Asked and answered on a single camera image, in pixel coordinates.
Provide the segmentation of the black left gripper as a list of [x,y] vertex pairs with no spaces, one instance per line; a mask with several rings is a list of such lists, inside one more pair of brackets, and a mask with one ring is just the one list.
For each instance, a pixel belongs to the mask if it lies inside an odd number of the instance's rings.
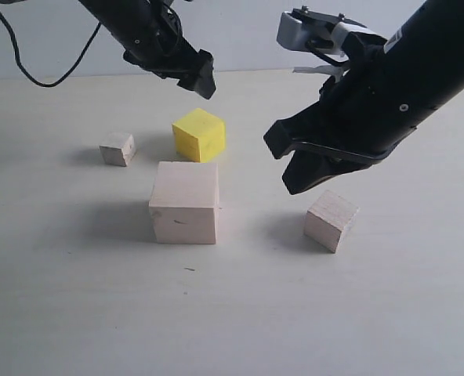
[[163,1],[82,1],[125,49],[123,59],[211,99],[216,91],[214,58],[184,40],[179,17]]

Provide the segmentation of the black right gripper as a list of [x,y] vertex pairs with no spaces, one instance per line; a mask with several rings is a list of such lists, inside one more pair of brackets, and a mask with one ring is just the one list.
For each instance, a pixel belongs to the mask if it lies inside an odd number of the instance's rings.
[[274,159],[296,151],[282,175],[291,195],[369,164],[312,154],[299,144],[380,154],[464,89],[464,1],[426,1],[385,42],[339,37],[350,70],[263,136]]

